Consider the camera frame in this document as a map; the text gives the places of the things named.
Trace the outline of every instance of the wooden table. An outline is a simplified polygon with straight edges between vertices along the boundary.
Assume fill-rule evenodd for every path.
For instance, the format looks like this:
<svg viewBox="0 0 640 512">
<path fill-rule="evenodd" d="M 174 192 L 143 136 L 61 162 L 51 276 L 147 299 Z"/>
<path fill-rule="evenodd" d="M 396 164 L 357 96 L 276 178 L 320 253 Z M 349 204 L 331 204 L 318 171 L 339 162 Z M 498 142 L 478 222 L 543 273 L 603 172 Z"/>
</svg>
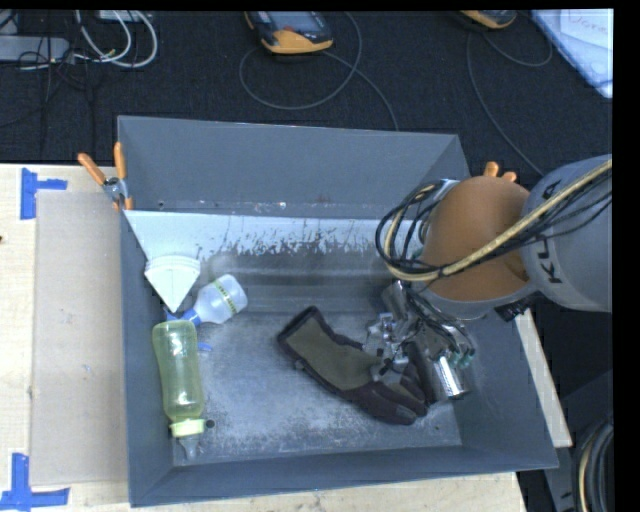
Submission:
<svg viewBox="0 0 640 512">
<path fill-rule="evenodd" d="M 20 220 L 20 173 L 23 165 L 0 165 L 0 491 L 9 488 L 11 454 L 29 454 L 31 429 L 32 347 L 34 339 L 34 265 L 38 219 Z M 96 183 L 80 166 L 28 165 L 40 179 L 67 180 L 67 191 L 39 191 L 57 194 L 60 208 L 65 194 L 95 191 Z M 114 176 L 112 168 L 105 174 Z M 112 213 L 105 209 L 105 215 Z M 61 240 L 72 244 L 73 241 Z M 516 319 L 523 338 L 524 353 L 532 374 L 554 445 L 571 445 L 555 387 L 543 356 L 540 340 L 530 315 Z M 34 491 L 60 488 L 33 486 Z M 130 508 L 125 481 L 64 482 L 71 488 L 65 509 L 104 511 Z M 515 473 L 456 477 L 396 483 L 341 490 L 230 499 L 224 501 L 163 506 L 162 510 L 207 510 L 233 512 L 326 511 L 348 512 L 416 511 L 438 512 L 525 511 Z"/>
</svg>

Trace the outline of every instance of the electrical wire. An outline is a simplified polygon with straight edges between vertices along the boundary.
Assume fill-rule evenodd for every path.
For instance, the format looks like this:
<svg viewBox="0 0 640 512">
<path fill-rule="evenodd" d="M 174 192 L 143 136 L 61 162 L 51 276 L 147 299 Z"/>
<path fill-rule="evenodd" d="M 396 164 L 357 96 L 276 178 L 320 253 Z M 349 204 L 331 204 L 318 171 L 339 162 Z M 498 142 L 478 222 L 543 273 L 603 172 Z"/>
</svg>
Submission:
<svg viewBox="0 0 640 512">
<path fill-rule="evenodd" d="M 471 64 L 471 41 L 472 41 L 472 34 L 471 32 L 469 32 L 469 34 L 467 35 L 467 72 L 469 73 L 469 80 L 471 81 L 471 86 L 473 87 L 473 92 L 475 92 L 476 97 L 478 98 L 478 101 L 480 102 L 480 106 L 482 107 L 482 110 L 484 110 L 485 114 L 487 115 L 487 117 L 489 118 L 489 121 L 491 121 L 491 123 L 493 124 L 493 126 L 496 128 L 496 130 L 498 130 L 498 133 L 500 134 L 500 136 L 507 142 L 507 144 L 509 144 L 509 146 L 511 146 L 511 148 L 518 153 L 518 155 L 520 155 L 520 157 L 527 163 L 529 164 L 529 167 L 531 167 L 536 173 L 538 173 L 540 176 L 544 176 L 545 173 L 542 172 L 542 170 L 540 170 L 540 168 L 534 164 L 528 157 L 527 155 L 525 155 L 522 150 L 516 146 L 516 144 L 509 138 L 509 136 L 506 134 L 506 132 L 502 129 L 502 127 L 500 126 L 500 124 L 498 123 L 498 121 L 496 120 L 496 118 L 493 116 L 493 114 L 491 113 L 491 111 L 489 110 L 489 107 L 487 106 L 487 104 L 485 103 L 484 99 L 482 98 L 482 94 L 480 93 L 480 89 L 478 88 L 478 84 L 476 83 L 476 79 L 473 76 L 473 66 Z"/>
<path fill-rule="evenodd" d="M 74 56 L 76 58 L 89 60 L 90 62 L 95 62 L 100 64 L 104 64 L 104 63 L 113 64 L 115 66 L 120 66 L 128 69 L 139 69 L 141 67 L 144 67 L 150 64 L 155 60 L 156 55 L 158 53 L 158 36 L 156 34 L 155 28 L 153 27 L 153 25 L 151 24 L 147 16 L 142 11 L 129 12 L 129 16 L 131 17 L 131 19 L 134 18 L 134 15 L 138 16 L 138 18 L 142 21 L 142 23 L 144 23 L 145 26 L 147 27 L 149 31 L 149 35 L 151 36 L 151 42 L 152 42 L 151 53 L 146 59 L 140 62 L 136 62 L 135 59 L 132 62 L 122 62 L 122 59 L 124 59 L 129 53 L 129 51 L 131 50 L 132 35 L 131 35 L 131 31 L 129 30 L 129 27 L 127 27 L 127 24 L 122 19 L 122 16 L 118 14 L 118 11 L 114 10 L 113 14 L 125 33 L 125 37 L 127 38 L 127 43 L 125 45 L 124 50 L 122 50 L 117 55 L 112 55 L 114 50 L 111 50 L 110 52 L 105 53 L 95 44 L 95 42 L 89 35 L 89 32 L 87 31 L 86 27 L 82 22 L 80 9 L 75 9 L 74 14 L 75 14 L 75 19 L 78 22 L 78 25 L 80 25 L 80 32 L 82 33 L 84 39 L 89 44 L 89 46 L 93 49 L 93 51 L 98 55 L 98 58 L 96 59 L 96 58 L 88 57 L 83 54 L 75 54 Z"/>
<path fill-rule="evenodd" d="M 568 204 L 570 204 L 564 203 L 563 205 L 563 201 L 575 201 L 576 196 L 579 197 L 580 194 L 584 194 L 585 189 L 588 188 L 590 184 L 592 185 L 594 181 L 597 181 L 597 179 L 603 179 L 603 175 L 610 174 L 611 168 L 612 159 L 609 159 L 603 164 L 578 177 L 562 190 L 553 194 L 546 201 L 522 217 L 513 226 L 493 240 L 489 241 L 480 249 L 454 263 L 442 266 L 426 266 L 424 262 L 421 262 L 420 260 L 413 259 L 406 261 L 406 258 L 398 260 L 395 257 L 395 236 L 397 235 L 397 229 L 400 222 L 406 215 L 407 210 L 409 207 L 424 200 L 427 194 L 434 193 L 438 188 L 437 184 L 428 184 L 420 188 L 409 200 L 406 200 L 403 204 L 394 208 L 383 217 L 376 229 L 376 249 L 382 256 L 389 271 L 398 279 L 410 282 L 421 281 L 429 283 L 441 277 L 451 276 L 458 272 L 462 272 L 472 265 L 477 265 L 489 258 L 496 257 L 496 255 L 500 253 L 500 250 L 504 250 L 507 243 L 513 243 L 512 239 L 516 239 L 517 236 L 525 233 L 527 229 L 532 227 L 548 228 L 549 219 L 546 216 L 554 218 L 559 211 L 562 211 L 558 210 L 560 206 L 564 209 Z M 387 230 L 384 241 L 382 242 L 381 234 L 384 226 L 389 222 L 389 220 L 391 220 L 391 226 Z"/>
<path fill-rule="evenodd" d="M 572 487 L 577 512 L 606 512 L 606 458 L 613 442 L 613 417 L 589 425 L 573 454 Z"/>
<path fill-rule="evenodd" d="M 382 102 L 384 103 L 387 111 L 389 112 L 389 115 L 391 116 L 391 121 L 393 122 L 394 129 L 396 131 L 398 131 L 399 130 L 398 122 L 396 120 L 395 114 L 393 113 L 393 109 L 391 107 L 391 104 L 389 103 L 389 101 L 387 100 L 385 95 L 382 93 L 382 91 L 364 73 L 362 73 L 358 69 L 358 64 L 360 63 L 360 58 L 362 56 L 362 35 L 360 33 L 360 27 L 356 23 L 356 21 L 353 18 L 353 16 L 351 16 L 351 14 L 348 13 L 348 12 L 345 12 L 345 15 L 347 16 L 347 18 L 349 18 L 349 20 L 351 21 L 351 23 L 353 24 L 353 26 L 355 28 L 356 36 L 357 36 L 357 39 L 358 39 L 358 51 L 357 51 L 357 54 L 356 54 L 356 60 L 355 60 L 355 62 L 353 64 L 350 64 L 346 60 L 338 57 L 337 55 L 335 55 L 335 54 L 333 54 L 331 52 L 327 52 L 327 51 L 322 52 L 321 55 L 324 55 L 326 57 L 330 57 L 330 58 L 340 62 L 341 64 L 347 66 L 349 68 L 349 70 L 350 70 L 349 74 L 344 79 L 344 81 L 342 81 L 342 83 L 340 83 L 340 85 L 333 92 L 328 94 L 327 96 L 324 96 L 323 98 L 321 98 L 318 101 L 314 101 L 314 102 L 308 103 L 306 105 L 298 105 L 298 106 L 279 105 L 279 104 L 271 103 L 269 101 L 266 101 L 266 100 L 260 98 L 246 84 L 245 79 L 244 79 L 244 74 L 243 74 L 243 70 L 244 70 L 244 66 L 245 66 L 246 60 L 249 58 L 249 56 L 251 56 L 256 51 L 258 51 L 260 49 L 260 47 L 252 48 L 251 50 L 249 50 L 244 55 L 242 60 L 240 61 L 240 66 L 239 66 L 239 69 L 238 69 L 238 74 L 239 74 L 239 77 L 240 77 L 240 83 L 242 84 L 242 87 L 247 92 L 247 94 L 249 94 L 249 96 L 251 96 L 254 100 L 258 101 L 259 103 L 262 103 L 263 105 L 265 105 L 267 107 L 276 108 L 276 109 L 279 109 L 279 110 L 305 110 L 305 109 L 317 107 L 317 106 L 322 105 L 322 104 L 328 102 L 329 100 L 335 98 L 347 86 L 347 84 L 351 81 L 351 78 L 353 77 L 353 75 L 357 74 L 362 79 L 364 79 L 365 82 L 367 82 L 373 88 L 373 90 L 376 92 L 376 94 L 382 99 Z"/>
</svg>

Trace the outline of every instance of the black glove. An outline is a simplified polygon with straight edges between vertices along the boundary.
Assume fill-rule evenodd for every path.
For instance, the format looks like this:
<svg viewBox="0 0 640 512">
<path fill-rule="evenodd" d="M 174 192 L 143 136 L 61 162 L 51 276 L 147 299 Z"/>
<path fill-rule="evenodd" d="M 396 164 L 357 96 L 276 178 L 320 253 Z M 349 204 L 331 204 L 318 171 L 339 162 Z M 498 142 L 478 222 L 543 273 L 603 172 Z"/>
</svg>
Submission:
<svg viewBox="0 0 640 512">
<path fill-rule="evenodd" d="M 329 391 L 387 423 L 411 425 L 427 413 L 418 372 L 412 363 L 402 374 L 374 380 L 371 367 L 380 357 L 362 344 L 337 334 L 315 306 L 296 315 L 278 335 L 278 343 L 297 366 Z"/>
</svg>

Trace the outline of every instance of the black carpet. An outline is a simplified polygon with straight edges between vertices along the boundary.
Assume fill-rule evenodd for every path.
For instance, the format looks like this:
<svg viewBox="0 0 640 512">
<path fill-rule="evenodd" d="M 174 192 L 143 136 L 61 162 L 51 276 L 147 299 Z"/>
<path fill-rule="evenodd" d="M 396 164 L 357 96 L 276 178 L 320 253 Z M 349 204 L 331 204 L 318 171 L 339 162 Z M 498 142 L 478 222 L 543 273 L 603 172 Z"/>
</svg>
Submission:
<svg viewBox="0 0 640 512">
<path fill-rule="evenodd" d="M 16 12 L 21 34 L 88 48 L 71 10 Z M 121 49 L 119 25 L 92 13 L 83 20 L 96 44 Z M 0 161 L 75 164 L 84 151 L 112 165 L 122 114 L 457 134 L 473 175 L 495 160 L 529 189 L 557 167 L 612 152 L 612 100 L 550 46 L 527 11 L 497 32 L 470 30 L 444 11 L 323 15 L 335 45 L 303 62 L 268 55 L 241 11 L 153 11 L 159 48 L 143 68 L 2 63 Z M 149 31 L 132 28 L 131 55 L 141 61 Z M 546 299 L 533 310 L 561 397 L 612 367 L 611 315 Z M 539 474 L 520 476 L 527 500 L 538 499 L 528 489 L 539 480 L 526 479 Z"/>
</svg>

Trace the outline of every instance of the plastic bottle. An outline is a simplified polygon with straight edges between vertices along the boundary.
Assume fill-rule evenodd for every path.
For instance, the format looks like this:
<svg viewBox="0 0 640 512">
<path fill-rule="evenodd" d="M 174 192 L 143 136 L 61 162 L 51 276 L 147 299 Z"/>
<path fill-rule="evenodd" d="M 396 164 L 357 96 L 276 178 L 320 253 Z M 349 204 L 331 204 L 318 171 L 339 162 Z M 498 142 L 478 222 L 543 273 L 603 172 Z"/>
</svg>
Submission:
<svg viewBox="0 0 640 512">
<path fill-rule="evenodd" d="M 198 436 L 204 431 L 204 394 L 198 366 L 196 328 L 187 320 L 170 320 L 154 326 L 153 350 L 162 383 L 162 405 L 171 420 L 172 435 L 195 456 Z"/>
<path fill-rule="evenodd" d="M 202 322 L 221 324 L 237 315 L 247 306 L 247 295 L 240 283 L 230 274 L 200 288 L 196 303 L 184 312 L 181 319 L 194 325 Z"/>
</svg>

